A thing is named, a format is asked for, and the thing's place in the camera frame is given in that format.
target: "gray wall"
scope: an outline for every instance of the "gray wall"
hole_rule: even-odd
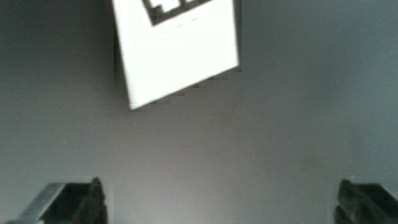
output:
[[[331,223],[339,179],[396,183],[398,2],[247,0],[242,72],[142,112],[108,7],[0,1],[0,222],[100,176],[114,224]]]

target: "black object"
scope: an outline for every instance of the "black object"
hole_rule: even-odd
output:
[[[151,0],[142,0],[153,26],[158,25],[162,22],[165,22],[172,17],[181,15],[187,11],[190,11],[210,1],[212,0],[192,0],[192,1],[180,0],[180,6],[171,11],[165,12],[162,5],[153,6]]]
[[[336,224],[398,224],[398,201],[380,184],[341,181]]]
[[[100,179],[91,183],[48,184],[16,221],[9,224],[107,224]]]

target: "gray surface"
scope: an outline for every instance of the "gray surface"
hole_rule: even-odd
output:
[[[116,224],[331,223],[339,179],[398,176],[398,2],[245,1],[244,72],[137,113],[103,2],[0,10],[0,222],[100,176]]]

